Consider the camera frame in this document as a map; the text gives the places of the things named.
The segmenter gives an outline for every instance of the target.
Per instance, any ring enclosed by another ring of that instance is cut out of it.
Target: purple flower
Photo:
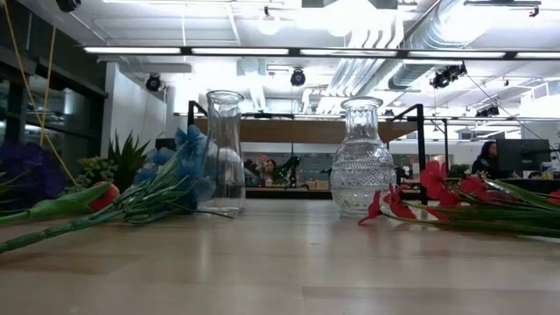
[[[0,170],[5,172],[0,177],[0,185],[10,187],[7,196],[0,199],[17,199],[4,208],[28,208],[41,200],[56,199],[66,184],[64,173],[50,153],[35,143],[3,143]]]

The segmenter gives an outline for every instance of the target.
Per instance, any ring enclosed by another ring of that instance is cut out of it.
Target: vase neck
[[[379,139],[377,108],[375,106],[348,106],[346,108],[346,139]]]

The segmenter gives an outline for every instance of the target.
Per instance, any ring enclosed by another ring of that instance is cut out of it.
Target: textured glass vase
[[[332,199],[340,215],[367,216],[375,191],[381,196],[396,182],[393,158],[377,133],[377,107],[382,100],[355,97],[343,101],[346,136],[332,161]]]

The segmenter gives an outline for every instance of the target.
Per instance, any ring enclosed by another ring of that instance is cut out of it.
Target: computer monitor
[[[550,162],[549,140],[497,139],[498,167],[501,171],[539,171]]]

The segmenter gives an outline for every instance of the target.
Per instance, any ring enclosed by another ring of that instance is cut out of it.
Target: red tulip
[[[98,182],[95,183],[94,186],[99,186],[99,185],[103,185],[105,184],[105,182]],[[111,186],[108,188],[108,190],[98,199],[95,199],[94,201],[92,201],[89,204],[89,207],[94,211],[100,211],[103,208],[105,208],[106,206],[110,205],[113,200],[118,197],[121,194],[121,192],[119,192],[119,189],[111,184]]]

